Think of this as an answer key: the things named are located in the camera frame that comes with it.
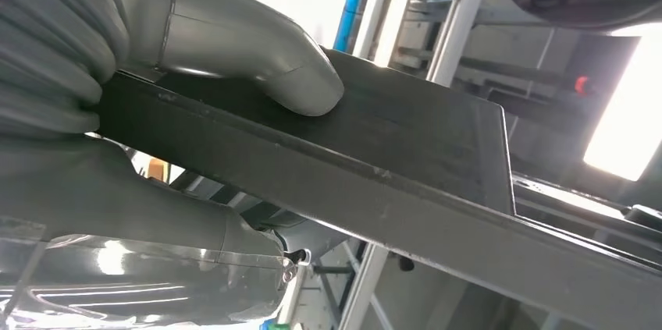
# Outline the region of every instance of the dark metal sheet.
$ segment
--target dark metal sheet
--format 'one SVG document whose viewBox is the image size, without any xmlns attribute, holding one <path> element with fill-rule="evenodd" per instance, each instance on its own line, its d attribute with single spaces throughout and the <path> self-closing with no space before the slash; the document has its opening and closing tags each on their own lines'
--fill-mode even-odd
<svg viewBox="0 0 662 330">
<path fill-rule="evenodd" d="M 205 80 L 210 94 L 187 98 L 120 75 L 98 107 L 101 132 L 593 328 L 662 325 L 658 271 L 461 198 L 485 201 L 499 187 L 508 199 L 495 203 L 511 205 L 508 181 L 479 174 L 507 170 L 498 107 L 330 57 L 347 94 L 322 118 L 291 115 L 240 82 Z"/>
</svg>

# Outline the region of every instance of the metal rod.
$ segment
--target metal rod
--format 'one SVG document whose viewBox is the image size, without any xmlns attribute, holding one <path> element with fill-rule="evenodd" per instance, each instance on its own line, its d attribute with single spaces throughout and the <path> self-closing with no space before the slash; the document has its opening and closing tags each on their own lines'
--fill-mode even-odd
<svg viewBox="0 0 662 330">
<path fill-rule="evenodd" d="M 365 249 L 363 263 L 352 285 L 338 330 L 359 330 L 361 328 L 363 317 L 374 296 L 375 287 L 377 287 L 388 254 L 387 249 L 375 244 L 370 244 Z"/>
<path fill-rule="evenodd" d="M 518 206 L 525 206 L 528 208 L 536 209 L 538 211 L 545 212 L 549 215 L 555 215 L 573 222 L 577 222 L 581 225 L 587 225 L 597 229 L 599 235 L 615 235 L 619 236 L 622 239 L 629 240 L 633 243 L 640 244 L 642 246 L 648 247 L 652 250 L 662 252 L 662 243 L 660 242 L 660 235 L 662 233 L 647 228 L 642 225 L 638 225 L 634 222 L 629 222 L 624 219 L 612 218 L 608 215 L 602 215 L 600 213 L 588 211 L 576 207 L 572 204 L 564 204 L 562 202 L 557 202 L 556 204 L 538 204 L 534 201 L 518 198 Z M 593 237 L 593 240 L 603 242 L 597 237 Z"/>
<path fill-rule="evenodd" d="M 450 16 L 443 24 L 440 42 L 437 44 L 437 63 L 433 63 L 427 80 L 450 87 L 453 75 L 462 56 L 462 49 L 471 32 L 473 21 L 482 0 L 455 0 Z"/>
<path fill-rule="evenodd" d="M 315 274 L 351 274 L 354 269 L 347 266 L 313 266 L 312 271 Z"/>
<path fill-rule="evenodd" d="M 245 193 L 239 192 L 236 195 L 234 195 L 232 200 L 228 201 L 227 206 L 230 208 L 235 208 L 245 197 L 246 197 Z"/>
<path fill-rule="evenodd" d="M 373 59 L 375 65 L 381 67 L 387 67 L 389 65 L 391 56 L 393 55 L 393 48 L 395 48 L 400 27 L 402 26 L 404 11 L 407 10 L 408 3 L 409 0 L 389 1 L 389 7 L 379 32 L 375 58 Z"/>
<path fill-rule="evenodd" d="M 294 282 L 290 282 L 285 290 L 285 295 L 283 296 L 283 306 L 278 313 L 278 318 L 276 323 L 278 324 L 290 324 L 294 318 L 294 314 L 297 312 L 297 307 L 299 304 L 299 296 L 301 291 L 304 290 L 304 283 L 306 280 L 306 272 L 308 268 L 305 266 L 300 266 L 297 270 L 297 275 L 294 277 Z"/>
<path fill-rule="evenodd" d="M 356 256 L 354 256 L 354 252 L 351 250 L 351 247 L 347 242 L 343 242 L 343 248 L 345 249 L 345 252 L 347 252 L 347 257 L 349 258 L 351 267 L 358 273 L 359 270 L 361 270 L 361 263 L 358 262 Z M 375 310 L 375 314 L 377 315 L 379 323 L 382 324 L 382 329 L 394 330 L 389 317 L 386 315 L 384 307 L 382 307 L 382 304 L 379 302 L 377 296 L 375 296 L 374 293 L 372 293 L 370 296 L 370 304 L 372 305 L 372 309 Z"/>
<path fill-rule="evenodd" d="M 525 26 L 550 27 L 550 23 L 536 18 L 524 10 L 512 8 L 495 8 L 486 6 L 476 15 L 475 24 L 486 26 Z"/>
<path fill-rule="evenodd" d="M 538 63 L 536 63 L 536 70 L 540 70 L 540 68 L 543 67 L 543 63 L 545 62 L 545 57 L 547 57 L 547 52 L 550 50 L 552 40 L 554 39 L 554 35 L 556 33 L 557 33 L 556 27 L 550 30 L 550 35 L 547 37 L 547 41 L 545 42 L 545 46 L 543 47 L 543 52 L 540 53 L 540 57 L 538 58 Z M 526 86 L 525 98 L 531 97 L 531 92 L 533 92 L 533 85 L 534 85 L 533 80 L 530 80 L 529 84 L 527 84 Z M 515 120 L 513 121 L 513 126 L 511 127 L 511 130 L 508 131 L 508 141 L 511 141 L 515 129 L 517 128 L 518 122 L 519 122 L 519 115 L 516 115 Z"/>
<path fill-rule="evenodd" d="M 202 180 L 204 179 L 203 176 L 198 176 L 196 179 L 193 180 L 193 182 L 186 188 L 186 191 L 193 192 L 195 189 L 200 186 L 200 183 L 202 183 Z"/>
<path fill-rule="evenodd" d="M 338 307 L 336 297 L 333 296 L 331 284 L 329 284 L 329 280 L 327 279 L 326 275 L 320 274 L 317 276 L 317 278 L 322 284 L 322 291 L 324 293 L 324 297 L 326 298 L 326 306 L 329 308 L 329 312 L 331 313 L 331 321 L 333 321 L 333 327 L 339 328 L 338 324 L 341 320 L 340 308 Z"/>
<path fill-rule="evenodd" d="M 384 0 L 368 0 L 365 2 L 363 19 L 356 35 L 356 44 L 352 55 L 362 59 L 367 58 L 370 53 L 370 47 L 375 40 L 375 33 L 379 25 L 379 18 L 382 16 Z"/>
<path fill-rule="evenodd" d="M 433 51 L 425 49 L 399 47 L 397 52 L 401 55 L 410 55 L 418 59 L 430 60 Z M 550 86 L 560 86 L 563 89 L 575 91 L 575 78 L 563 73 L 540 70 L 524 66 L 511 65 L 508 63 L 488 61 L 485 59 L 474 59 L 472 57 L 461 57 L 459 65 L 473 70 L 484 71 L 498 75 L 510 76 L 522 80 L 531 80 L 533 83 L 541 83 Z"/>
</svg>

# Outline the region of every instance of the bright light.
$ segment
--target bright light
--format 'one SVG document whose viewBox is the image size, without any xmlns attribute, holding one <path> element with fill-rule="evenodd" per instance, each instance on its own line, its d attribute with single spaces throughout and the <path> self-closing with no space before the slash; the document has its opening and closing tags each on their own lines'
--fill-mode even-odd
<svg viewBox="0 0 662 330">
<path fill-rule="evenodd" d="M 39 293 L 37 297 L 52 297 L 52 296 L 90 296 L 90 295 L 117 295 L 120 293 L 146 293 L 150 291 L 165 291 L 168 289 L 183 289 L 184 286 L 167 286 L 155 287 L 153 289 L 125 289 L 122 291 L 98 291 L 98 292 L 85 292 L 85 293 Z"/>
<path fill-rule="evenodd" d="M 104 247 L 97 253 L 99 270 L 107 275 L 124 275 L 124 255 L 131 251 L 118 240 L 109 240 L 104 243 Z"/>
<path fill-rule="evenodd" d="M 32 293 L 36 292 L 51 292 L 51 291 L 78 291 L 82 289 L 124 289 L 127 287 L 149 287 L 149 286 L 166 286 L 171 284 L 170 282 L 165 283 L 148 283 L 145 285 L 121 285 L 121 286 L 85 286 L 85 287 L 68 287 L 66 289 L 51 289 L 51 288 L 32 288 L 30 291 Z M 13 291 L 14 289 L 0 289 L 0 291 Z"/>
<path fill-rule="evenodd" d="M 611 31 L 611 36 L 649 36 L 661 35 L 662 23 L 642 23 L 635 26 L 623 27 L 618 30 Z"/>
<path fill-rule="evenodd" d="M 160 299 L 160 300 L 141 300 L 141 301 L 124 301 L 122 303 L 82 303 L 70 304 L 70 307 L 106 307 L 109 305 L 133 305 L 133 304 L 149 304 L 149 303 L 167 303 L 169 301 L 188 300 L 188 297 L 175 297 L 173 299 Z"/>
<path fill-rule="evenodd" d="M 642 37 L 584 154 L 584 162 L 636 181 L 662 141 L 662 35 Z"/>
<path fill-rule="evenodd" d="M 161 319 L 161 316 L 159 316 L 158 314 L 148 314 L 148 315 L 145 316 L 143 322 L 147 322 L 147 323 L 156 322 L 160 319 Z"/>
<path fill-rule="evenodd" d="M 197 76 L 209 76 L 211 78 L 215 78 L 218 76 L 218 74 L 210 73 L 209 71 L 203 71 L 199 69 L 190 69 L 188 67 L 178 67 L 177 71 L 180 73 L 187 73 L 190 75 L 197 75 Z"/>
</svg>

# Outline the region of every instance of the shiny reflective surface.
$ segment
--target shiny reflective surface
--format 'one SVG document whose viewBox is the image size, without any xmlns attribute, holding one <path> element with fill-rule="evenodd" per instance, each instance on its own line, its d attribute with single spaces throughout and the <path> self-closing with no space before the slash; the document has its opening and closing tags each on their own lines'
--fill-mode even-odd
<svg viewBox="0 0 662 330">
<path fill-rule="evenodd" d="M 612 218 L 623 219 L 623 214 L 621 214 L 618 209 L 601 204 L 598 201 L 591 200 L 586 196 L 582 196 L 582 194 L 573 193 L 571 190 L 562 190 L 560 188 L 547 185 L 540 180 L 534 180 L 513 174 L 513 184 L 517 186 L 523 186 L 524 188 L 531 189 L 538 193 L 544 194 L 545 196 L 552 197 L 553 199 L 563 201 L 564 203 L 574 205 L 587 211 L 593 211 Z"/>
<path fill-rule="evenodd" d="M 33 236 L 40 231 L 30 225 L 22 230 Z M 0 231 L 0 307 L 9 313 L 3 317 L 7 328 L 224 325 L 266 318 L 278 309 L 294 269 L 282 257 L 89 235 L 46 243 L 9 233 Z"/>
</svg>

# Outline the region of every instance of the transparent plastic panel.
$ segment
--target transparent plastic panel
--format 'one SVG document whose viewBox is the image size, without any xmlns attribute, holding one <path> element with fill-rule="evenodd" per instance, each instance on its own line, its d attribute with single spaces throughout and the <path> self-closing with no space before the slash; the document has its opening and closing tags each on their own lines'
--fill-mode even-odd
<svg viewBox="0 0 662 330">
<path fill-rule="evenodd" d="M 296 273 L 284 257 L 90 235 L 33 241 L 24 251 L 6 233 L 0 236 L 7 328 L 228 325 L 269 318 Z M 15 259 L 24 254 L 32 268 L 26 258 Z"/>
</svg>

